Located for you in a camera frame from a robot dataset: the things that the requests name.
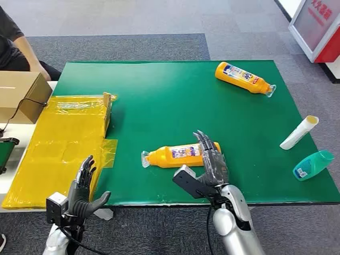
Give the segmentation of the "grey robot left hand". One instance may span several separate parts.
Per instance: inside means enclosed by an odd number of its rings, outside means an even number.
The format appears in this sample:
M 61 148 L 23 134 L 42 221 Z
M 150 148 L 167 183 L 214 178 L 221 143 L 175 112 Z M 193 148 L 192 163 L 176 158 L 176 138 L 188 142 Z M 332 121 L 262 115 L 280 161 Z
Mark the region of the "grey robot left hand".
M 66 215 L 72 226 L 82 225 L 85 219 L 106 204 L 111 196 L 110 191 L 106 191 L 99 199 L 90 200 L 90 184 L 96 170 L 96 167 L 93 166 L 94 163 L 93 155 L 87 157 L 71 183 L 68 194 L 69 209 Z

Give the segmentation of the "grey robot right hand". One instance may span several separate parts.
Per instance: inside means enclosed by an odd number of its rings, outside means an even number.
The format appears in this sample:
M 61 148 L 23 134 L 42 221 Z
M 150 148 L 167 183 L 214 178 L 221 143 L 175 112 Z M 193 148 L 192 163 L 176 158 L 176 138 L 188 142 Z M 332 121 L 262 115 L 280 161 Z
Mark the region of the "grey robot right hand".
M 202 152 L 204 173 L 196 179 L 207 186 L 218 186 L 228 183 L 228 170 L 223 154 L 205 133 L 193 132 Z

